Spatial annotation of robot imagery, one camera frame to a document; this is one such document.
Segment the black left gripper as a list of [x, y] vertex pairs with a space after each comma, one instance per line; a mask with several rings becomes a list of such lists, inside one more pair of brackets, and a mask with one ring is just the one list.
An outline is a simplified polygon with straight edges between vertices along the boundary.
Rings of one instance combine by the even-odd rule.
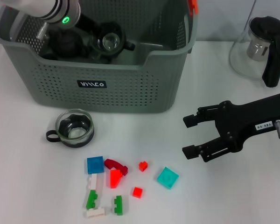
[[101, 34], [101, 26], [94, 20], [80, 14], [78, 22], [75, 24], [75, 28], [78, 28], [94, 38], [95, 46], [99, 47], [99, 35]]

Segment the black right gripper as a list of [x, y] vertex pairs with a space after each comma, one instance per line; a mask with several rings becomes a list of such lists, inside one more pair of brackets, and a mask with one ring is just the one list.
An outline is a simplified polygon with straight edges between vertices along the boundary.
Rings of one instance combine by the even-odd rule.
[[242, 150], [244, 142], [252, 136], [275, 131], [277, 120], [280, 120], [280, 94], [244, 105], [225, 101], [220, 105], [199, 107], [196, 115], [183, 118], [186, 127], [215, 121], [220, 137], [199, 146], [183, 147], [182, 151], [188, 160], [201, 156], [204, 162], [209, 162]]

